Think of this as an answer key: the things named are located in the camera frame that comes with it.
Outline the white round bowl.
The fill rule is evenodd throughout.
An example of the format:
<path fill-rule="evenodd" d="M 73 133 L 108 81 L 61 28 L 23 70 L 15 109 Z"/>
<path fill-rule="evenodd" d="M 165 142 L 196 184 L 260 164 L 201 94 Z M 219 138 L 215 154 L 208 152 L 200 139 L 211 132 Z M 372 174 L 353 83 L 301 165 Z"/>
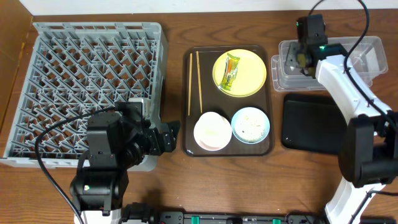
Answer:
<path fill-rule="evenodd" d="M 215 112 L 202 114 L 194 126 L 195 142 L 206 151 L 219 151 L 225 148 L 231 138 L 232 129 L 229 121 Z"/>

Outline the clear plastic waste bin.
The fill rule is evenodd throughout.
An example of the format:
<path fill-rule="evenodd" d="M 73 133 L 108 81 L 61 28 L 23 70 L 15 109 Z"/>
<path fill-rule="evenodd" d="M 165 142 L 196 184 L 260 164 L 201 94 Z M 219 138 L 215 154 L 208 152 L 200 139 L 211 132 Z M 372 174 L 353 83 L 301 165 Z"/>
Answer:
<path fill-rule="evenodd" d="M 279 53 L 271 58 L 272 82 L 276 91 L 322 91 L 325 87 L 312 77 L 306 77 L 297 68 L 285 64 L 289 44 L 279 44 Z M 369 86 L 378 75 L 388 71 L 387 58 L 382 40 L 377 36 L 366 36 L 349 56 L 358 75 Z"/>

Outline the black rectangular waste tray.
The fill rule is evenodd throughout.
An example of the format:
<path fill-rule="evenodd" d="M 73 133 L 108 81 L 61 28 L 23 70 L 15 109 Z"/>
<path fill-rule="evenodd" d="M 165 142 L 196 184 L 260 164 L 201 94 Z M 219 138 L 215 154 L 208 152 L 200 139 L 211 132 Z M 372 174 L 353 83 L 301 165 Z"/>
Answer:
<path fill-rule="evenodd" d="M 337 155 L 346 127 L 345 118 L 332 98 L 285 95 L 281 135 L 285 148 Z"/>

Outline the green orange snack wrapper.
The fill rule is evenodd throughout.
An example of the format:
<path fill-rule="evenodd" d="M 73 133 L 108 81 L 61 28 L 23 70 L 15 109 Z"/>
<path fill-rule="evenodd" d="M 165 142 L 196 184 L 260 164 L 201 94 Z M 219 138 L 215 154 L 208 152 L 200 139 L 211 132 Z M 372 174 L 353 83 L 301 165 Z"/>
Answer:
<path fill-rule="evenodd" d="M 227 53 L 224 75 L 221 83 L 219 84 L 219 87 L 221 89 L 230 91 L 230 89 L 232 88 L 232 84 L 236 79 L 236 75 L 238 72 L 239 61 L 239 57 Z"/>

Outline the light blue bowl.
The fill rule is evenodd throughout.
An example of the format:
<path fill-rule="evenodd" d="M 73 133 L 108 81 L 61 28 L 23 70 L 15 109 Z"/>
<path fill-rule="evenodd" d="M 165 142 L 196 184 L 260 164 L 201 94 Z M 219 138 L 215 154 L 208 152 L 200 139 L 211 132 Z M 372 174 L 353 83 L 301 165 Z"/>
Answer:
<path fill-rule="evenodd" d="M 270 134 L 271 123 L 262 110 L 245 107 L 238 110 L 231 120 L 232 132 L 239 141 L 245 144 L 257 144 Z"/>

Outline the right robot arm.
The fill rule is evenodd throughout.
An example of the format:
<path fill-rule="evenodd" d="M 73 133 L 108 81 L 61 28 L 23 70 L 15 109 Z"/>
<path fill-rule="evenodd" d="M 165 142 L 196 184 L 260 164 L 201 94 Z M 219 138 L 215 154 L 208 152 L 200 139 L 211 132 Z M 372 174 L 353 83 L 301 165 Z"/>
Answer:
<path fill-rule="evenodd" d="M 347 128 L 338 154 L 342 180 L 325 205 L 326 223 L 359 223 L 373 195 L 397 177 L 397 113 L 358 75 L 342 44 L 331 44 L 320 14 L 296 21 L 298 40 L 286 65 L 316 79 L 332 96 Z"/>

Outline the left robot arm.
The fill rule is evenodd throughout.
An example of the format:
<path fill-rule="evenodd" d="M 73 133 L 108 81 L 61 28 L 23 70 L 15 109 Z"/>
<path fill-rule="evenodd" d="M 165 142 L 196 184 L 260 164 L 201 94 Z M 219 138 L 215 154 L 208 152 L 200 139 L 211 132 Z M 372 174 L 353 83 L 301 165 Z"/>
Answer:
<path fill-rule="evenodd" d="M 123 205 L 128 169 L 145 156 L 161 156 L 177 145 L 179 121 L 153 127 L 142 103 L 116 103 L 111 111 L 88 119 L 89 149 L 78 161 L 70 185 L 76 223 L 160 223 L 160 215 L 144 203 Z"/>

